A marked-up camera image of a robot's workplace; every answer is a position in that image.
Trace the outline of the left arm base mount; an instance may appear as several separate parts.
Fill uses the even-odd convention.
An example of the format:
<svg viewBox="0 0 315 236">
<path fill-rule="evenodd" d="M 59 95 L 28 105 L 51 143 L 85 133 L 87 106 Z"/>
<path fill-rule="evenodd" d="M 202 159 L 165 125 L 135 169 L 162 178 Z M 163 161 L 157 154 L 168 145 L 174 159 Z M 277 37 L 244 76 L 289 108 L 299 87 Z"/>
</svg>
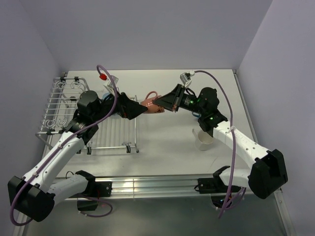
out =
<svg viewBox="0 0 315 236">
<path fill-rule="evenodd" d="M 69 179 L 68 174 L 71 173 L 73 175 L 81 175 L 87 181 L 87 188 L 84 192 L 76 194 L 75 196 L 84 198 L 84 200 L 77 200 L 77 209 L 79 214 L 84 215 L 85 217 L 90 218 L 103 218 L 108 216 L 113 211 L 113 206 L 108 201 L 102 199 L 102 194 L 104 193 L 104 197 L 110 197 L 112 190 L 112 182 L 106 181 L 105 184 L 97 183 L 95 180 L 95 176 L 85 171 L 77 171 L 76 173 L 72 171 L 67 171 L 65 174 L 65 179 Z M 89 213 L 90 211 L 95 211 L 99 205 L 106 205 L 110 209 L 107 213 L 101 215 L 93 215 Z"/>
</svg>

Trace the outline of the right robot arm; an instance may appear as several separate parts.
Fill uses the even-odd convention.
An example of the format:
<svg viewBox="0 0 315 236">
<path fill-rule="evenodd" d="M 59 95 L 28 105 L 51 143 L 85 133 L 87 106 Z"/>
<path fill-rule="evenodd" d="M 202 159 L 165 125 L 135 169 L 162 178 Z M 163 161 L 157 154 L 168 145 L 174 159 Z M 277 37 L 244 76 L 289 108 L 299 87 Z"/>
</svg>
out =
<svg viewBox="0 0 315 236">
<path fill-rule="evenodd" d="M 218 110 L 219 99 L 214 88 L 205 87 L 199 96 L 186 94 L 178 84 L 168 94 L 153 101 L 155 105 L 176 112 L 183 108 L 200 114 L 200 128 L 214 139 L 221 141 L 243 159 L 248 168 L 231 171 L 224 166 L 213 173 L 212 178 L 198 179 L 199 193 L 223 193 L 231 186 L 232 192 L 249 188 L 257 197 L 266 199 L 288 181 L 284 156 L 275 149 L 260 146 L 238 129 Z"/>
</svg>

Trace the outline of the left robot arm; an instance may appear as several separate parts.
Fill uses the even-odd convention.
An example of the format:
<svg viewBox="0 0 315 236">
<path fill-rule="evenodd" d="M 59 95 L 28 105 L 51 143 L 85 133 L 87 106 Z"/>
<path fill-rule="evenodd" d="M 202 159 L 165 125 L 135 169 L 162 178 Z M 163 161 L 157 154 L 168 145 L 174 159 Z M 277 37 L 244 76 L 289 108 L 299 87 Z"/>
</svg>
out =
<svg viewBox="0 0 315 236">
<path fill-rule="evenodd" d="M 115 113 L 132 120 L 147 110 L 147 107 L 129 99 L 123 92 L 110 94 L 104 100 L 95 91 L 83 92 L 73 119 L 63 129 L 56 145 L 22 178 L 14 176 L 8 182 L 11 222 L 15 226 L 29 223 L 18 223 L 14 219 L 15 210 L 30 220 L 40 222 L 51 213 L 54 206 L 72 196 L 99 202 L 99 184 L 93 175 L 85 171 L 77 171 L 58 183 L 53 181 L 68 161 L 92 139 L 100 122 Z"/>
</svg>

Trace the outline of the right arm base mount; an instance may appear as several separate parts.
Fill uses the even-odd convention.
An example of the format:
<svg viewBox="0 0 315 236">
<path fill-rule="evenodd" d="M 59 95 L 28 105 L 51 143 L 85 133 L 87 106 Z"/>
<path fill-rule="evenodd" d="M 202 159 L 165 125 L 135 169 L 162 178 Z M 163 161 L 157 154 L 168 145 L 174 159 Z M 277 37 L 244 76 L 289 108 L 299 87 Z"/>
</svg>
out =
<svg viewBox="0 0 315 236">
<path fill-rule="evenodd" d="M 224 185 L 219 177 L 211 178 L 199 178 L 198 184 L 194 187 L 194 190 L 199 194 L 226 194 L 228 186 Z M 225 196 L 220 198 L 219 196 L 211 197 L 212 204 L 215 208 L 222 208 Z"/>
</svg>

